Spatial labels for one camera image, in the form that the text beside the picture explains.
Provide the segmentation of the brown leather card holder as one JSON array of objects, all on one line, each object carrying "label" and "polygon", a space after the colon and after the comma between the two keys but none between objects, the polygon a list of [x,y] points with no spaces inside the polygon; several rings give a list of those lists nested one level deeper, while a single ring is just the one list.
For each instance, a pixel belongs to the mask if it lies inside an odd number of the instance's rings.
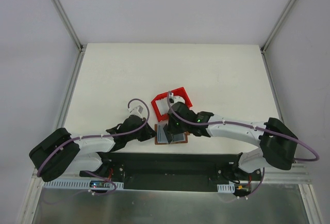
[{"label": "brown leather card holder", "polygon": [[157,133],[155,137],[156,145],[173,145],[173,144],[181,144],[188,143],[188,133],[176,134],[174,136],[174,140],[172,143],[168,144],[166,136],[163,131],[164,123],[155,124],[155,131]]}]

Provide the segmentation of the red plastic card tray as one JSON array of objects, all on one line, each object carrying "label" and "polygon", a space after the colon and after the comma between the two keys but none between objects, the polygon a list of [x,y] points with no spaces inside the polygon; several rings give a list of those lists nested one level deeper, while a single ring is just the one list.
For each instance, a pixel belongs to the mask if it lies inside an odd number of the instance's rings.
[{"label": "red plastic card tray", "polygon": [[[174,102],[183,102],[188,106],[188,108],[193,106],[184,87],[176,88],[172,90],[171,93],[174,95]],[[169,107],[166,92],[155,96],[151,101],[151,105],[158,122],[166,121],[168,119]]]}]

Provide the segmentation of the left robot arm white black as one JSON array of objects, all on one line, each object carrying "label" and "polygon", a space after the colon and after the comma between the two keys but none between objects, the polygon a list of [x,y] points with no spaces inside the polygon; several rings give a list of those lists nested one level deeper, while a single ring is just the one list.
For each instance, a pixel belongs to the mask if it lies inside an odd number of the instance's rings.
[{"label": "left robot arm white black", "polygon": [[123,149],[132,140],[152,139],[156,132],[145,118],[130,115],[122,123],[107,129],[105,135],[86,135],[72,138],[67,129],[56,129],[29,152],[44,182],[57,179],[64,173],[88,177],[110,178],[114,168],[108,154]]}]

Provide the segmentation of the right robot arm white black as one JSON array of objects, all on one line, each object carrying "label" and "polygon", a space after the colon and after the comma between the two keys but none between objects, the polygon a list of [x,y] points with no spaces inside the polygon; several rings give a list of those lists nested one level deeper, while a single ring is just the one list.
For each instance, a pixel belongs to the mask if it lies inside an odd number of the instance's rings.
[{"label": "right robot arm white black", "polygon": [[170,103],[168,117],[165,129],[168,137],[189,133],[196,137],[224,137],[254,145],[254,150],[237,155],[232,174],[238,180],[244,180],[257,169],[274,167],[288,171],[292,167],[297,137],[279,119],[241,122],[207,111],[195,113],[183,102]]}]

